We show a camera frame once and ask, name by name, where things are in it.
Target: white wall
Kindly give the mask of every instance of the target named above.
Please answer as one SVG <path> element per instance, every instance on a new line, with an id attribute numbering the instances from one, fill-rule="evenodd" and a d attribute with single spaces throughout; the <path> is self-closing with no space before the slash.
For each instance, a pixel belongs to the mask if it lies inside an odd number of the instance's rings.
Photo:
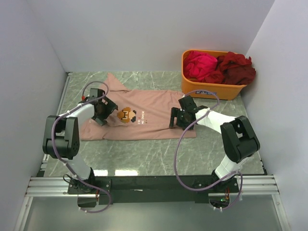
<path id="1" fill-rule="evenodd" d="M 257 70 L 244 91 L 266 168 L 293 230 L 307 230 L 308 1 L 276 0 L 248 54 Z"/>
<path id="2" fill-rule="evenodd" d="M 1 1 L 0 22 L 0 230 L 10 231 L 39 170 L 65 72 L 26 1 Z"/>
<path id="3" fill-rule="evenodd" d="M 27 0 L 66 71 L 180 70 L 187 49 L 246 53 L 274 0 Z"/>

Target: dark red cloth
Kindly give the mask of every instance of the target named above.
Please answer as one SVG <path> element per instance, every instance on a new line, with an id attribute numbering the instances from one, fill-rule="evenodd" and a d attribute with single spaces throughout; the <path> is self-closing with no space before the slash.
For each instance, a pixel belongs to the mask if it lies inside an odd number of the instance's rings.
<path id="1" fill-rule="evenodd" d="M 251 58 L 242 54 L 228 52 L 217 57 L 216 71 L 211 72 L 203 82 L 230 85 L 250 84 L 256 76 L 256 70 L 251 66 Z"/>
<path id="2" fill-rule="evenodd" d="M 187 79 L 195 78 L 196 82 L 203 82 L 212 71 L 215 71 L 216 66 L 215 57 L 207 53 L 191 51 L 183 61 L 183 73 Z"/>
<path id="3" fill-rule="evenodd" d="M 218 83 L 222 84 L 225 77 L 220 71 L 212 71 L 208 76 L 204 78 L 203 83 Z"/>
<path id="4" fill-rule="evenodd" d="M 219 56 L 217 58 L 219 60 L 219 64 L 217 66 L 217 70 L 221 71 L 222 73 L 225 70 L 230 68 L 235 68 L 239 66 L 251 65 L 251 58 L 246 59 L 242 54 L 235 54 L 233 52 L 228 52 L 226 56 Z"/>
<path id="5" fill-rule="evenodd" d="M 248 85 L 255 79 L 255 76 L 256 70 L 251 66 L 239 66 L 226 71 L 223 84 Z"/>

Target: orange basket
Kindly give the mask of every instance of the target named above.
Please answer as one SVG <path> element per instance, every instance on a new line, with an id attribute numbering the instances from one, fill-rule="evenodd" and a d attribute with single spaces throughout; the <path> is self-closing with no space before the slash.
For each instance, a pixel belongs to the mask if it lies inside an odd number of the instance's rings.
<path id="1" fill-rule="evenodd" d="M 188 92 L 193 90 L 201 90 L 191 93 L 190 95 L 195 98 L 215 99 L 215 96 L 210 95 L 205 91 L 202 91 L 202 90 L 208 90 L 215 93 L 221 100 L 233 100 L 240 93 L 240 91 L 247 86 L 247 85 L 227 85 L 227 84 L 216 84 L 216 83 L 198 83 L 188 80 L 184 76 L 183 61 L 186 59 L 190 51 L 199 51 L 208 53 L 216 58 L 220 55 L 226 55 L 228 53 L 227 51 L 203 51 L 203 50 L 185 51 L 182 55 L 182 92 L 184 94 L 187 94 Z"/>

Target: marble tabletop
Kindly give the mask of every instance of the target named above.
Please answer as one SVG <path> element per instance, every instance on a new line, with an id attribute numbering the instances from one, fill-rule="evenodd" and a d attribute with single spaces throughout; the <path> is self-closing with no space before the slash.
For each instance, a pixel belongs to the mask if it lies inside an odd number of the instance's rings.
<path id="1" fill-rule="evenodd" d="M 129 89 L 179 90 L 180 72 L 112 72 Z M 60 113 L 72 109 L 81 99 L 81 91 L 91 81 L 104 81 L 107 72 L 69 73 L 60 103 Z M 213 106 L 215 100 L 194 99 L 198 106 Z M 242 98 L 222 100 L 215 111 L 229 116 L 246 116 Z M 178 172 L 181 175 L 211 174 L 225 153 L 221 135 L 210 128 L 195 126 L 197 138 L 183 139 L 178 153 Z M 174 175 L 173 156 L 178 140 L 148 141 L 81 141 L 79 154 L 93 168 L 96 176 L 158 176 Z M 259 153 L 244 165 L 244 174 L 264 174 Z M 49 158 L 45 177 L 61 177 L 68 170 L 58 160 Z"/>

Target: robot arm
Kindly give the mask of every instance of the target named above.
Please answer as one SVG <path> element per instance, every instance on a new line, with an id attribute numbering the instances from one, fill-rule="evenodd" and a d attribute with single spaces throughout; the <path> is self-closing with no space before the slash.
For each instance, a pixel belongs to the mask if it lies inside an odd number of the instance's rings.
<path id="1" fill-rule="evenodd" d="M 185 129 L 193 121 L 209 112 L 197 124 L 209 127 L 222 135 L 226 155 L 213 172 L 215 178 L 220 179 L 233 171 L 240 170 L 243 163 L 260 149 L 260 143 L 247 117 L 227 116 L 205 106 L 197 107 L 191 96 L 180 99 L 179 103 L 181 109 L 172 108 L 171 110 L 170 127 L 173 127 L 174 119 L 177 118 L 177 126 Z"/>
<path id="2" fill-rule="evenodd" d="M 103 96 L 104 91 L 102 89 L 90 89 L 90 97 L 85 98 L 82 102 L 84 103 L 90 101 L 94 98 L 99 98 Z M 93 177 L 93 170 L 87 166 L 83 158 L 78 154 L 79 151 L 79 130 L 81 125 L 92 118 L 101 126 L 106 124 L 106 118 L 114 111 L 117 110 L 117 105 L 112 102 L 107 97 L 104 97 L 104 102 L 102 100 L 89 103 L 82 106 L 77 111 L 66 116 L 56 125 L 55 143 L 60 157 L 65 160 L 74 172 L 82 179 L 88 180 Z M 52 158 L 57 158 L 55 156 L 52 143 L 51 143 L 51 128 L 55 120 L 59 116 L 49 116 L 46 120 L 45 134 L 43 141 L 43 151 L 49 154 Z"/>

